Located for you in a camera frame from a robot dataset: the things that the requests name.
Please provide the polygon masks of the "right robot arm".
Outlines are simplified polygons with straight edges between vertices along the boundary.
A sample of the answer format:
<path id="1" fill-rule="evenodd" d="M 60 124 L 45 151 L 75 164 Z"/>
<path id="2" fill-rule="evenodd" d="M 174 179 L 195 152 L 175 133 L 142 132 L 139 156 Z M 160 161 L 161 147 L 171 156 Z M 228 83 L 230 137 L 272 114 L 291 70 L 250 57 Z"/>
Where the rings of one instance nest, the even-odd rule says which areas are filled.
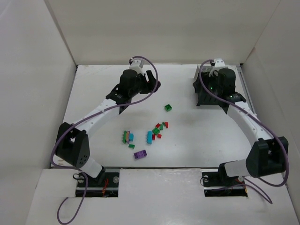
<path id="1" fill-rule="evenodd" d="M 251 111 L 246 99 L 236 92 L 235 72 L 227 67 L 213 67 L 200 72 L 194 85 L 199 105 L 219 105 L 233 119 L 248 139 L 251 149 L 246 159 L 225 162 L 219 166 L 223 179 L 251 176 L 260 178 L 289 173 L 288 141 L 263 125 Z"/>

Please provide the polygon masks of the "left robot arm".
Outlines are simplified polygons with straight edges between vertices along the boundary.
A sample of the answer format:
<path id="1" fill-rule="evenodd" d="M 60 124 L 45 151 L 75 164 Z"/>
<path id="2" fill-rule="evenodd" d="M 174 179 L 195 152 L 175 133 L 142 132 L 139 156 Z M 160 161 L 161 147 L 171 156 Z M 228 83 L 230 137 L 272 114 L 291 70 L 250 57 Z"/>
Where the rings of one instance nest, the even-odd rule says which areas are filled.
<path id="1" fill-rule="evenodd" d="M 77 169 L 92 178 L 102 176 L 105 169 L 91 157 L 89 138 L 106 122 L 133 105 L 134 96 L 145 94 L 149 98 L 159 86 L 158 73 L 148 70 L 143 74 L 133 69 L 124 70 L 119 83 L 99 106 L 73 124 L 64 122 L 60 125 L 52 156 L 63 159 L 69 163 L 69 168 Z"/>

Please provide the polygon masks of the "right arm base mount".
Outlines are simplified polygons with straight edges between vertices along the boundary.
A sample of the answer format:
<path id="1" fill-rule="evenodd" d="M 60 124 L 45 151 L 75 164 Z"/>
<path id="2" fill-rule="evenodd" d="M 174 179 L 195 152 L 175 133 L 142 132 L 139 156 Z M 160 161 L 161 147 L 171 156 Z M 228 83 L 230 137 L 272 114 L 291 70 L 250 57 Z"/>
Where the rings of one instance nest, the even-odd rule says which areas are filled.
<path id="1" fill-rule="evenodd" d="M 214 171 L 202 171 L 200 184 L 204 187 L 205 197 L 248 197 L 244 181 L 238 177 L 229 177 L 224 163 Z"/>

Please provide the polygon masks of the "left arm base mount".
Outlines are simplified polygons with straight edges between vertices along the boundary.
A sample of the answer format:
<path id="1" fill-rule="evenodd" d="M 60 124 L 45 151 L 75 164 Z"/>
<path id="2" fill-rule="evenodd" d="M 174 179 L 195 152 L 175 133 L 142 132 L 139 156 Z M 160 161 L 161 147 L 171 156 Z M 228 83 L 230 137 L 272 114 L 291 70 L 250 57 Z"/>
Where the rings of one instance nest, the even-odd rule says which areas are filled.
<path id="1" fill-rule="evenodd" d="M 106 168 L 105 173 L 97 178 L 88 177 L 88 187 L 85 197 L 118 197 L 120 169 Z M 75 196 L 83 197 L 86 180 L 82 172 L 73 174 L 73 179 L 77 181 Z"/>

